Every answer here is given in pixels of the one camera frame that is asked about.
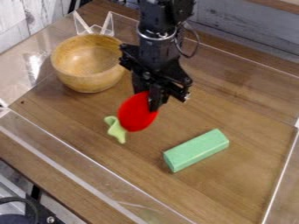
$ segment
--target green sponge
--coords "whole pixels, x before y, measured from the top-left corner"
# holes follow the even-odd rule
[[[214,129],[205,135],[195,137],[189,142],[166,151],[163,153],[163,159],[173,172],[178,172],[217,152],[225,150],[229,146],[230,140],[219,129]]]

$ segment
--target green block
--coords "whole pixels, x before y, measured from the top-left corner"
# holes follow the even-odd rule
[[[163,153],[163,159],[173,172],[178,172],[214,155],[217,152],[229,148],[229,146],[230,140],[219,129],[214,129],[209,133],[195,137],[189,142],[166,151]]]

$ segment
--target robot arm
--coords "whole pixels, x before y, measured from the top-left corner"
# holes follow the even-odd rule
[[[150,91],[150,111],[157,111],[170,96],[185,102],[190,95],[193,79],[179,59],[193,7],[194,0],[142,0],[139,46],[121,46],[121,65],[133,71],[135,93]]]

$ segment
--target bowl rim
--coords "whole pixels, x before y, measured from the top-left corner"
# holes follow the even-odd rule
[[[59,49],[63,45],[66,45],[70,41],[73,41],[74,39],[79,39],[79,38],[82,38],[82,37],[87,37],[87,36],[98,36],[98,37],[106,37],[106,38],[114,39],[114,40],[119,43],[119,45],[122,45],[122,43],[123,43],[122,40],[121,40],[119,38],[111,37],[111,36],[105,35],[105,34],[97,34],[97,33],[89,33],[89,34],[78,35],[78,36],[74,36],[74,37],[71,37],[71,38],[65,39],[65,40],[58,44],[58,46],[55,47],[55,49],[54,49],[52,52],[51,52],[51,65],[54,66],[55,70],[58,70],[58,71],[59,71],[63,75],[66,75],[66,76],[79,77],[79,78],[89,78],[89,77],[94,77],[94,76],[98,76],[98,75],[101,75],[101,74],[105,74],[106,72],[110,72],[113,69],[117,69],[117,67],[122,67],[122,66],[119,65],[119,63],[117,63],[115,66],[113,66],[109,70],[106,70],[106,71],[103,71],[103,72],[101,72],[101,73],[91,73],[91,74],[83,74],[83,75],[74,75],[73,73],[65,71],[63,69],[60,69],[60,68],[55,65],[55,63],[54,63],[54,55],[56,54],[58,49]]]

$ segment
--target wooden bowl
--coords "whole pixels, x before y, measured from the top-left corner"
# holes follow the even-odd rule
[[[67,39],[51,55],[60,81],[82,93],[97,93],[117,85],[126,69],[118,64],[121,40],[89,34]]]

